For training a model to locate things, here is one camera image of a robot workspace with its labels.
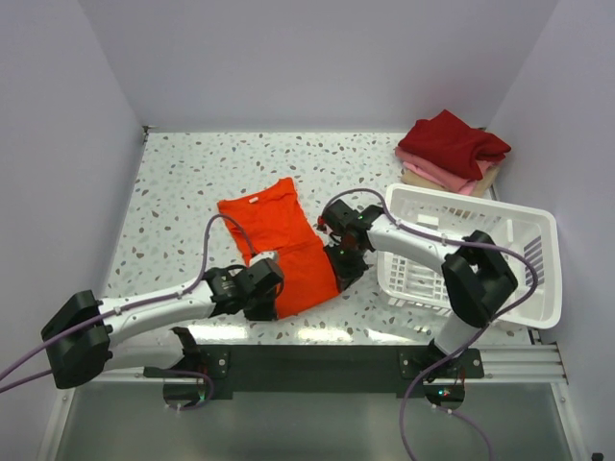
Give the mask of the orange t shirt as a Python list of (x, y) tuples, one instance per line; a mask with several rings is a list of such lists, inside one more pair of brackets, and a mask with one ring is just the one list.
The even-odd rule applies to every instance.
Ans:
[(278, 180), (255, 194), (222, 200), (220, 213), (245, 262), (275, 252), (284, 288), (276, 300), (278, 317), (298, 315), (340, 294), (324, 243), (302, 210), (294, 181)]

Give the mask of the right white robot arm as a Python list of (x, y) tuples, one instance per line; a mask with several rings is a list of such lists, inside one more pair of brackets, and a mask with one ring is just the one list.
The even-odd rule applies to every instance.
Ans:
[(317, 229), (328, 231), (332, 242), (324, 251), (332, 266), (337, 288), (343, 292), (367, 270), (366, 252), (400, 256), (434, 271), (443, 279), (452, 314), (414, 359), (424, 370), (444, 357), (460, 354), (518, 288), (518, 280), (491, 237), (475, 230), (461, 239), (458, 247), (446, 237), (410, 227), (394, 219), (382, 206), (363, 211), (338, 199), (328, 205), (317, 220)]

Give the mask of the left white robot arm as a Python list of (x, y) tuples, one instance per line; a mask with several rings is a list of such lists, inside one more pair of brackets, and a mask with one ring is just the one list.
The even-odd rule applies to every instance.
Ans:
[(158, 328), (243, 312), (275, 320), (283, 271), (265, 257), (249, 265), (211, 268), (195, 279), (131, 298), (98, 300), (90, 290), (72, 295), (41, 331), (56, 387), (70, 389), (106, 370), (147, 366), (131, 339)]

